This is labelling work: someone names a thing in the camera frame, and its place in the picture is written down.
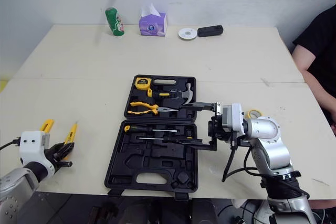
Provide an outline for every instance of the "green can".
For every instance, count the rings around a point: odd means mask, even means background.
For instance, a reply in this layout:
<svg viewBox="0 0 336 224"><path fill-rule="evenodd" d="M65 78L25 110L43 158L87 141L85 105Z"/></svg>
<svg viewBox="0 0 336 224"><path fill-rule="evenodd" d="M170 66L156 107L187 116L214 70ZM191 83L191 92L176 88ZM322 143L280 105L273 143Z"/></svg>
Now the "green can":
<svg viewBox="0 0 336 224"><path fill-rule="evenodd" d="M124 32L124 25L121 22L121 18L117 9L111 7L105 10L107 22L110 25L110 28L115 36L121 36Z"/></svg>

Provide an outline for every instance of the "roll of tape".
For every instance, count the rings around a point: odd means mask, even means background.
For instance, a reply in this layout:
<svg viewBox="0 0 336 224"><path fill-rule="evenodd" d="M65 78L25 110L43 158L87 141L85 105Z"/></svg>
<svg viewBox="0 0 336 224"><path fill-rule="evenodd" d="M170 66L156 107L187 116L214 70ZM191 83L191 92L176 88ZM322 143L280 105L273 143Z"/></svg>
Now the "roll of tape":
<svg viewBox="0 0 336 224"><path fill-rule="evenodd" d="M258 118L262 116L262 112L260 110L249 110L246 114L246 118L250 118L250 119L253 119L253 118Z"/></svg>

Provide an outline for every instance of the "robotic arm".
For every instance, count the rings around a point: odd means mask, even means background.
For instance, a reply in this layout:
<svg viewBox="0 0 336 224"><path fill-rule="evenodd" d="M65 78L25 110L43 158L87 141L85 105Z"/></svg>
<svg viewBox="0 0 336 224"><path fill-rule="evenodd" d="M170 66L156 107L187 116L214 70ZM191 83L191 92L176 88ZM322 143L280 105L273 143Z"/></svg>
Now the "robotic arm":
<svg viewBox="0 0 336 224"><path fill-rule="evenodd" d="M0 223L17 223L17 214L45 178L52 177L61 167L72 162L62 161L73 149L76 124L63 143L49 146L48 120L40 131L25 131L15 140L19 145L23 167L16 168L0 179Z"/></svg>
<svg viewBox="0 0 336 224"><path fill-rule="evenodd" d="M221 103L195 102L183 105L189 110L210 110L215 112L208 124L208 135L212 140L207 145L193 146L201 150L215 151L217 139L230 143L231 155L224 170L224 182L239 146L249 147L244 159L244 168L248 174L261 177L261 186L268 193L270 209L275 212L270 216L271 224L310 223L316 224L308 204L309 195L300 189L288 149L281 140L280 125L269 116L256 119L243 119L244 113L239 103L222 106ZM250 172L246 167L248 155L252 153L259 173Z"/></svg>

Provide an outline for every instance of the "toolbox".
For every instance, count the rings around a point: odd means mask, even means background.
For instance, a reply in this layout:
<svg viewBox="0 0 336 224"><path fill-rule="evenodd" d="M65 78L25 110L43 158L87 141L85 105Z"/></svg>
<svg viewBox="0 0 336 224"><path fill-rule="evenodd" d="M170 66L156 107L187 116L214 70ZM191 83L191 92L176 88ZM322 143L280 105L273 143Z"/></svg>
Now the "toolbox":
<svg viewBox="0 0 336 224"><path fill-rule="evenodd" d="M188 200L197 190L196 111L180 109L196 102L196 79L177 76L135 76L105 177L109 195L126 189L172 191ZM143 173L161 175L165 184L137 182Z"/></svg>

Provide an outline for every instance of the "person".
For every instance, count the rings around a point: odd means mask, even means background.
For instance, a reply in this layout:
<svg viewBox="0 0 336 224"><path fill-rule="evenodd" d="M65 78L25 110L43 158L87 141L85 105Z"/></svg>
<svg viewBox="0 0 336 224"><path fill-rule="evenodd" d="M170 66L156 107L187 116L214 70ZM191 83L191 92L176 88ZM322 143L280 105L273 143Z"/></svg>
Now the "person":
<svg viewBox="0 0 336 224"><path fill-rule="evenodd" d="M336 5L293 41L292 56L336 135Z"/></svg>

